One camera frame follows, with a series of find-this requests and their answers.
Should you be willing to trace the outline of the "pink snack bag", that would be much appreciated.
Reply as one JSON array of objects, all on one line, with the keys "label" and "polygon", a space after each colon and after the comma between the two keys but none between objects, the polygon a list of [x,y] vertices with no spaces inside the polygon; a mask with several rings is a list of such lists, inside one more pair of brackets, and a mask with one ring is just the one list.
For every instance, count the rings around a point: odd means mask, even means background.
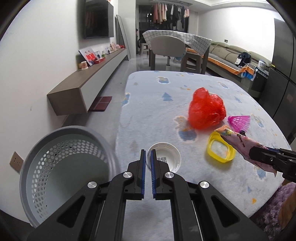
[{"label": "pink snack bag", "polygon": [[240,133],[234,132],[227,125],[223,125],[215,129],[215,132],[217,132],[222,137],[222,139],[224,139],[226,143],[230,144],[234,149],[236,149],[243,156],[245,160],[247,160],[248,162],[252,163],[253,165],[257,166],[258,168],[266,172],[273,173],[274,176],[276,177],[277,171],[274,168],[272,168],[271,165],[264,164],[255,159],[252,159],[249,154],[250,149],[253,147],[258,147],[263,150],[268,150],[266,146]]}]

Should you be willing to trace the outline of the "pink plastic shuttlecock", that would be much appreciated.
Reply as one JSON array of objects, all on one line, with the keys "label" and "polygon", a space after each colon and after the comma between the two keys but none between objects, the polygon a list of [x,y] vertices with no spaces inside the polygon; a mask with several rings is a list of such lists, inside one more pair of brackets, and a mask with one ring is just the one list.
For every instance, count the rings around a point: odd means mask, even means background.
[{"label": "pink plastic shuttlecock", "polygon": [[247,132],[250,125],[250,119],[249,115],[229,116],[228,122],[235,132]]}]

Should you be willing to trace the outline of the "white round plastic lid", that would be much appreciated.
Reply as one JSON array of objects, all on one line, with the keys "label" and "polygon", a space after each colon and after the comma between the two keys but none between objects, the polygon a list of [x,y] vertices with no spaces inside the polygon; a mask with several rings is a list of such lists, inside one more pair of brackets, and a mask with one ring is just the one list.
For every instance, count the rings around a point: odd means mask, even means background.
[{"label": "white round plastic lid", "polygon": [[153,144],[147,152],[146,165],[150,171],[153,149],[156,151],[157,160],[167,163],[171,172],[176,173],[179,170],[182,158],[178,149],[170,143],[159,142]]}]

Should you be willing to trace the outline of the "red plastic bag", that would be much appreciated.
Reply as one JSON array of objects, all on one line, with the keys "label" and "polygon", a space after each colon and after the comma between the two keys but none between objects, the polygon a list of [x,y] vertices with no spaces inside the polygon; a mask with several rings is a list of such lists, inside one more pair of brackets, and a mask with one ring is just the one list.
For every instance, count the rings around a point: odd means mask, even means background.
[{"label": "red plastic bag", "polygon": [[188,122],[191,127],[203,130],[218,125],[226,117],[221,97],[210,94],[204,87],[198,88],[189,105]]}]

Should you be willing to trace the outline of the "dark grey tall cabinet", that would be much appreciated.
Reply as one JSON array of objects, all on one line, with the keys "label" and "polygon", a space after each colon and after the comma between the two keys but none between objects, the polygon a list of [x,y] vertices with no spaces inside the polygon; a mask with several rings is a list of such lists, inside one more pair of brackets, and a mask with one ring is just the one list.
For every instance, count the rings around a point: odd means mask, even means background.
[{"label": "dark grey tall cabinet", "polygon": [[259,104],[291,144],[295,139],[295,37],[284,21],[275,19],[274,26],[273,59]]}]

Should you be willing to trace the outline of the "yellow square plastic lid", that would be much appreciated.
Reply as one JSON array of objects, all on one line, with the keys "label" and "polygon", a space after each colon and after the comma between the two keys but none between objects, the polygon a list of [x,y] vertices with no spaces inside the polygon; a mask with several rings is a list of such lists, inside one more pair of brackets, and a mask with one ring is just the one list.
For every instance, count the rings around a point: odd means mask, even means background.
[{"label": "yellow square plastic lid", "polygon": [[206,152],[210,157],[221,163],[232,161],[236,154],[236,150],[226,143],[216,131],[209,136]]}]

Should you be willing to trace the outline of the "blue patterned fleece table cover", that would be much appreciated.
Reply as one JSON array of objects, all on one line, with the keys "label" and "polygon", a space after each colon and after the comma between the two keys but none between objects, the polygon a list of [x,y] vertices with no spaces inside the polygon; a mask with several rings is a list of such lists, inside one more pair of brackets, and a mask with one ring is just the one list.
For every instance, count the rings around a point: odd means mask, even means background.
[{"label": "blue patterned fleece table cover", "polygon": [[283,178],[250,164],[240,154],[227,163],[207,154],[214,128],[196,130],[188,123],[189,104],[201,87],[222,98],[227,116],[251,117],[249,138],[272,148],[290,148],[269,114],[233,82],[193,73],[141,71],[128,77],[125,88],[115,146],[120,167],[126,170],[141,150],[155,143],[170,143],[181,154],[180,176],[192,183],[209,182],[246,216],[252,216],[278,190]]}]

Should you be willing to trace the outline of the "black and white bag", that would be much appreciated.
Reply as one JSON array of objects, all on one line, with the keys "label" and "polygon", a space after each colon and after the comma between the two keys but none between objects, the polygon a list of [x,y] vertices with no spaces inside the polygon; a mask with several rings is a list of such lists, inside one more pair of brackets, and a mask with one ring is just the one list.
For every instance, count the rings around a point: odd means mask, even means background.
[{"label": "black and white bag", "polygon": [[237,67],[244,67],[246,64],[249,64],[251,61],[251,55],[248,52],[243,52],[238,55],[235,65]]}]

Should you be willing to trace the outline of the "dark red floor scale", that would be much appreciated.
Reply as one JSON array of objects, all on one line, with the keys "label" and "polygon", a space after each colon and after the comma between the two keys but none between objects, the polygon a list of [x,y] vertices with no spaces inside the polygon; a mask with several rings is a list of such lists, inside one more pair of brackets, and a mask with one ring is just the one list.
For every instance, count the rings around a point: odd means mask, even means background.
[{"label": "dark red floor scale", "polygon": [[97,96],[90,106],[89,111],[105,111],[111,100],[112,96]]}]

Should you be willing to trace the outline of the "floating wooden TV cabinet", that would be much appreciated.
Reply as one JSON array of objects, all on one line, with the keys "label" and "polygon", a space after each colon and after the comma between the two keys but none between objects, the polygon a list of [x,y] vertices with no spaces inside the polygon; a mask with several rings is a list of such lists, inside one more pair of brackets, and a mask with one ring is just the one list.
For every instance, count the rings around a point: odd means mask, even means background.
[{"label": "floating wooden TV cabinet", "polygon": [[87,113],[100,90],[127,57],[127,49],[120,49],[106,56],[99,64],[86,70],[77,70],[61,81],[48,94],[56,115]]}]

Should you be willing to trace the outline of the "red and white mug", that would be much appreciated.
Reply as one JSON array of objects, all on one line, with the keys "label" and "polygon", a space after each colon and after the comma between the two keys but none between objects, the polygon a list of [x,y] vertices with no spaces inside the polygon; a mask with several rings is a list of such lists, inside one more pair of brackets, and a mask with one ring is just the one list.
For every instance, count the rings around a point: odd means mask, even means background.
[{"label": "red and white mug", "polygon": [[86,69],[88,69],[88,63],[87,63],[86,61],[81,62],[81,63],[79,64],[79,68],[80,68],[81,70],[86,70]]}]

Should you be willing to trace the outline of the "framed family photo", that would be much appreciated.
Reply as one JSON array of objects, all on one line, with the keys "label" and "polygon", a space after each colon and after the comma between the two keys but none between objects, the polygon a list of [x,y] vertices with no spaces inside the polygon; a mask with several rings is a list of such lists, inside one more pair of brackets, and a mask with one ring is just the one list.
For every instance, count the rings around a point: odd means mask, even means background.
[{"label": "framed family photo", "polygon": [[79,50],[79,53],[84,57],[89,66],[94,65],[95,61],[98,60],[91,47],[82,48]]}]

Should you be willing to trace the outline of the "hanging clothes on rack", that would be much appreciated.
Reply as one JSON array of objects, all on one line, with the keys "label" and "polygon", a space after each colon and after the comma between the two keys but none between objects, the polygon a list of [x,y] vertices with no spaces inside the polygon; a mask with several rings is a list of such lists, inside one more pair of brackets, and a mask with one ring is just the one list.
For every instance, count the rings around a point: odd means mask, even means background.
[{"label": "hanging clothes on rack", "polygon": [[147,14],[153,29],[188,32],[190,10],[176,4],[155,3]]}]

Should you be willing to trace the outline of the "beige wall power socket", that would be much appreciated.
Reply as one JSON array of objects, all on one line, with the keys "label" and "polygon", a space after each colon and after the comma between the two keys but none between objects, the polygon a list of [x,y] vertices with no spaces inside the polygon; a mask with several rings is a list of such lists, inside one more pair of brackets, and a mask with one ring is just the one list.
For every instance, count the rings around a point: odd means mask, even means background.
[{"label": "beige wall power socket", "polygon": [[22,166],[23,166],[24,160],[20,157],[20,155],[17,152],[14,152],[11,160],[10,160],[10,166],[18,173],[20,173]]}]

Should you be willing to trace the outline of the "wall-mounted black television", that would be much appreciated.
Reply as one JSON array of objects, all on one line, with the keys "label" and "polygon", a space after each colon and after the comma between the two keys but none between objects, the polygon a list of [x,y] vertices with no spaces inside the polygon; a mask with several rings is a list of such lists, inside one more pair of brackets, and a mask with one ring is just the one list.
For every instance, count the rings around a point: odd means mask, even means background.
[{"label": "wall-mounted black television", "polygon": [[114,9],[109,1],[93,0],[84,4],[84,38],[114,37]]}]

